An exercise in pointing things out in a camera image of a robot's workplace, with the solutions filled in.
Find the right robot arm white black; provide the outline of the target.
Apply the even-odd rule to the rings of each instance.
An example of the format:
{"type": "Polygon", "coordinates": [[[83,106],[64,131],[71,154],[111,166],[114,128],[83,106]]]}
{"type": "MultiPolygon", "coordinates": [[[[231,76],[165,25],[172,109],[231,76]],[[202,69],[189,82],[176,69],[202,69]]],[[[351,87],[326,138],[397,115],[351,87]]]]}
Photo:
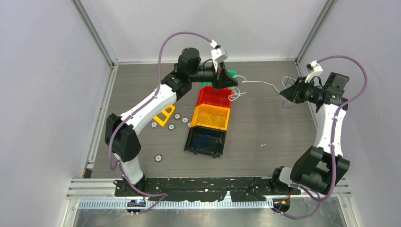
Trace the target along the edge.
{"type": "Polygon", "coordinates": [[[348,105],[343,97],[348,76],[330,73],[324,85],[299,77],[295,83],[280,91],[287,100],[316,106],[316,137],[314,144],[292,167],[280,166],[273,171],[270,189],[276,194],[289,190],[291,185],[327,195],[349,170],[350,162],[343,157],[340,146],[342,121],[348,105]]]}

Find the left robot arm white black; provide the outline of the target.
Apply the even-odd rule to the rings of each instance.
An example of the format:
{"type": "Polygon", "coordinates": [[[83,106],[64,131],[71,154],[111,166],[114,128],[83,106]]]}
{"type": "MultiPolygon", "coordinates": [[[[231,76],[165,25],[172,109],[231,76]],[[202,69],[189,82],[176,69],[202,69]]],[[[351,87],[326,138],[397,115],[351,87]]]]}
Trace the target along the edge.
{"type": "Polygon", "coordinates": [[[174,69],[161,79],[156,89],[135,107],[106,119],[105,143],[109,157],[115,157],[122,168],[127,190],[134,196],[145,190],[145,176],[139,165],[141,150],[138,135],[153,117],[187,94],[193,82],[210,82],[214,89],[238,85],[225,68],[227,51],[217,46],[211,50],[211,66],[201,64],[196,48],[185,48],[174,64],[174,69]]]}

